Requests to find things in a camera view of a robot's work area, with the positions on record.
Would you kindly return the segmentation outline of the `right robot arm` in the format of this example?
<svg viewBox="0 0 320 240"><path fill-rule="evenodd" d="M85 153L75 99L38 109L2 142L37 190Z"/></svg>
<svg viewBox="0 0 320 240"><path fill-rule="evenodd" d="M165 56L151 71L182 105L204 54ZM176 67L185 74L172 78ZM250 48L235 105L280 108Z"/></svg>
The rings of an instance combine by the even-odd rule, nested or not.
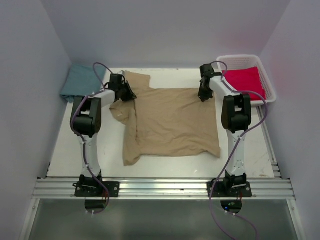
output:
<svg viewBox="0 0 320 240"><path fill-rule="evenodd" d="M205 102L213 94L222 97L221 123L228 139L228 160L219 190L227 196L235 196L247 184L245 170L245 131L252 123L251 98L232 87L225 73L215 72L211 64L203 64L200 70L198 98Z"/></svg>

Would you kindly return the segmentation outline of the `beige t shirt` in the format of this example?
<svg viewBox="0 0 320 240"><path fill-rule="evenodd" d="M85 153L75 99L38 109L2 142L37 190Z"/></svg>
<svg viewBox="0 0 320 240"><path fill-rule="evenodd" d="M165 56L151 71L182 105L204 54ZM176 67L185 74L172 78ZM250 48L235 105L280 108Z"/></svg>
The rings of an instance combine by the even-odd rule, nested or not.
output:
<svg viewBox="0 0 320 240"><path fill-rule="evenodd" d="M109 108L125 125L124 166L136 164L143 155L221 156L215 98L202 102L196 88L151 88L149 75L125 71L124 76L137 98Z"/></svg>

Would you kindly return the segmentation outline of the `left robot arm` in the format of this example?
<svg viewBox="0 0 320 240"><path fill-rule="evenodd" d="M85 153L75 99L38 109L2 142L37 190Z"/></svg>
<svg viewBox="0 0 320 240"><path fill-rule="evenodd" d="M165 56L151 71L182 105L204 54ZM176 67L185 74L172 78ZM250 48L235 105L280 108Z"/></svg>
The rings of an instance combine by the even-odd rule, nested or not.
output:
<svg viewBox="0 0 320 240"><path fill-rule="evenodd" d="M83 160L78 187L86 187L92 196L103 193L102 170L98 159L98 133L102 127L102 109L119 100L135 100L123 74L112 73L104 88L86 96L76 96L72 106L70 128L77 136Z"/></svg>

